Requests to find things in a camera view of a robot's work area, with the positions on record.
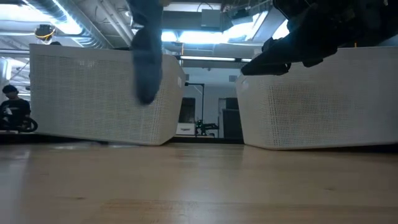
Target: ceiling beam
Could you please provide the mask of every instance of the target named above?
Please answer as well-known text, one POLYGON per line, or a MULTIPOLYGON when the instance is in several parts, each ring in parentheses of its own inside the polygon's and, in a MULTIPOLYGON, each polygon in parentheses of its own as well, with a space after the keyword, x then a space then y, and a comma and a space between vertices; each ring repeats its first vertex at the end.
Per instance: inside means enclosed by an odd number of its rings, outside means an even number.
MULTIPOLYGON (((231 27, 231 19, 227 18, 225 14, 221 14, 223 23, 220 31, 224 31, 231 27)), ((201 12, 178 12, 178 11, 164 11, 162 29, 163 30, 199 30, 206 31, 201 26, 201 12)))
POLYGON ((29 51, 28 50, 15 50, 15 49, 0 49, 0 56, 2 57, 10 57, 10 58, 18 58, 19 61, 24 62, 22 60, 29 58, 29 51))
POLYGON ((184 67, 184 68, 235 68, 235 69, 240 69, 243 67, 243 65, 245 65, 245 63, 184 60, 182 67, 184 67))
POLYGON ((2 42, 3 44, 12 47, 13 49, 17 49, 17 50, 28 50, 29 46, 27 44, 22 43, 19 40, 16 40, 15 38, 12 37, 2 37, 0 38, 0 42, 2 42))

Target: wooden table surface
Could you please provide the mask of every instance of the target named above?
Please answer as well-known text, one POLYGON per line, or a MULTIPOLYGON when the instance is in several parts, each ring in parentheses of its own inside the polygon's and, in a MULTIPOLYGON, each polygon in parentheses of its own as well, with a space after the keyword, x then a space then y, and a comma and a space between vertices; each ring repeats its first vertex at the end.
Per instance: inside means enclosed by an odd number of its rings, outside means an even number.
POLYGON ((0 146, 0 223, 398 223, 398 156, 0 146))

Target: black mechanical part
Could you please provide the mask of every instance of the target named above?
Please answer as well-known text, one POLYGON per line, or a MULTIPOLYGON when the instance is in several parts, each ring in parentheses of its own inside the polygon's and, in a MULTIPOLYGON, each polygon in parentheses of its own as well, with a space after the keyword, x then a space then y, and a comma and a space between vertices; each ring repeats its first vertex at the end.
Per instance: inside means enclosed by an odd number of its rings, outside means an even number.
POLYGON ((263 53, 242 68, 244 75, 282 75, 290 64, 312 67, 358 40, 376 45, 397 34, 396 1, 384 0, 274 0, 289 20, 286 37, 268 40, 263 53))
POLYGON ((198 120, 196 123, 195 135, 207 136, 207 131, 218 130, 218 128, 218 125, 215 123, 204 124, 203 120, 198 120))

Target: ceiling pipe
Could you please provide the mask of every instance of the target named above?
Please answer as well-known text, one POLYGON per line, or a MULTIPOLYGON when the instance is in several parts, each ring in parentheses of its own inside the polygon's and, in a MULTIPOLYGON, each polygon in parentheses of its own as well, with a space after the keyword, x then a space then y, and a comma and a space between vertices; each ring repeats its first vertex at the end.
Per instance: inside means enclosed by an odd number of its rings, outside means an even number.
POLYGON ((29 58, 29 50, 0 49, 0 57, 29 58))
POLYGON ((118 34, 122 37, 122 39, 125 41, 125 43, 127 44, 127 46, 130 46, 131 40, 130 38, 127 36, 127 34, 125 32, 123 32, 123 30, 121 30, 121 28, 117 25, 117 23, 115 22, 115 20, 112 18, 111 14, 105 9, 105 6, 103 5, 103 3, 101 2, 101 0, 98 0, 98 7, 104 12, 105 17, 108 19, 108 21, 111 23, 111 25, 113 26, 114 29, 116 29, 116 32, 118 32, 118 34))
POLYGON ((130 38, 130 41, 134 37, 132 33, 131 27, 128 27, 125 24, 125 20, 120 16, 120 14, 115 10, 114 6, 110 3, 109 0, 100 0, 103 3, 103 6, 110 12, 110 14, 116 19, 122 29, 125 31, 127 36, 130 38))
MULTIPOLYGON (((31 31, 21 31, 21 30, 0 30, 0 35, 5 35, 5 36, 29 36, 29 35, 35 35, 34 32, 31 31)), ((62 38, 84 38, 84 39, 90 39, 91 36, 85 36, 85 35, 80 35, 80 34, 55 34, 54 37, 62 37, 62 38)))
POLYGON ((76 38, 82 47, 112 49, 112 44, 97 29, 92 21, 71 0, 23 0, 28 6, 52 18, 52 24, 60 29, 73 20, 82 29, 81 35, 90 38, 76 38))

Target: perforated panel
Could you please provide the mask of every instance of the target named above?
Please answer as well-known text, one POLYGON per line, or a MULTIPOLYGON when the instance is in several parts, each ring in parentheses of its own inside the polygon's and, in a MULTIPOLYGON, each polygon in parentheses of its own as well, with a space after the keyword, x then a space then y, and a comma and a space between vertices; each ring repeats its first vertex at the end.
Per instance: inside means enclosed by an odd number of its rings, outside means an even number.
POLYGON ((340 49, 315 67, 236 82, 246 144, 269 149, 398 141, 398 48, 340 49))
POLYGON ((175 135, 185 74, 173 56, 150 106, 133 96, 130 52, 31 45, 30 70, 38 133, 145 145, 175 135))

